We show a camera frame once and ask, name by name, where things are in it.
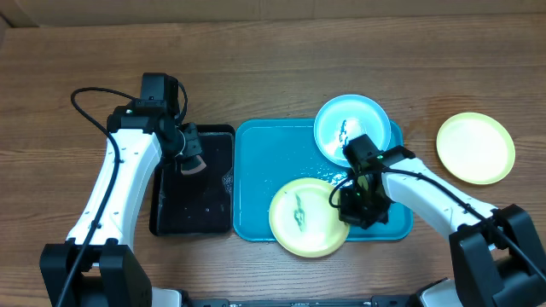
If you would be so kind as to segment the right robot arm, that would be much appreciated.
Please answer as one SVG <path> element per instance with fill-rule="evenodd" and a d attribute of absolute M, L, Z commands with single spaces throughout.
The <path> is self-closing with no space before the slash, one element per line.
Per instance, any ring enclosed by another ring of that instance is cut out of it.
<path fill-rule="evenodd" d="M 545 251 L 530 215 L 464 194 L 402 146 L 381 152 L 356 142 L 344 150 L 351 186 L 338 187 L 340 220 L 386 223 L 400 203 L 448 242 L 452 279 L 418 291 L 410 306 L 539 306 L 545 301 Z"/>

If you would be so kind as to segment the green scrub sponge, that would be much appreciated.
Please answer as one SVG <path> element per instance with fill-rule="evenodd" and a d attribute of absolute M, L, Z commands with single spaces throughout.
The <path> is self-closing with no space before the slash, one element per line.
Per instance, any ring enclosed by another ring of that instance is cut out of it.
<path fill-rule="evenodd" d="M 206 162 L 200 155 L 185 159 L 180 164 L 180 173 L 183 176 L 193 176 L 206 169 Z"/>

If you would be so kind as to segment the yellow plate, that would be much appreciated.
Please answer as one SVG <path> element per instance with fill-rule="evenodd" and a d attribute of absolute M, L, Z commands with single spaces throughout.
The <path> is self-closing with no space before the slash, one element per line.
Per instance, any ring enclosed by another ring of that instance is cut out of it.
<path fill-rule="evenodd" d="M 273 197 L 269 224 L 276 241 L 303 258 L 321 258 L 337 251 L 348 238 L 350 226 L 339 219 L 329 204 L 339 194 L 334 186 L 317 178 L 304 177 L 282 186 Z"/>
<path fill-rule="evenodd" d="M 515 145 L 506 128 L 483 113 L 458 113 L 439 128 L 436 150 L 455 177 L 476 185 L 501 181 L 514 167 Z"/>

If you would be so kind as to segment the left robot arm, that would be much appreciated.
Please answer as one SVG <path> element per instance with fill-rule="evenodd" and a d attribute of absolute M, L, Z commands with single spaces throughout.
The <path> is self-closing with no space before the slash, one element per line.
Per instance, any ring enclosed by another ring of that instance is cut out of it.
<path fill-rule="evenodd" d="M 102 168 L 88 203 L 62 244 L 44 247 L 39 267 L 54 306 L 181 306 L 179 290 L 154 287 L 133 252 L 148 181 L 186 148 L 185 112 L 137 102 L 116 107 L 100 130 Z"/>

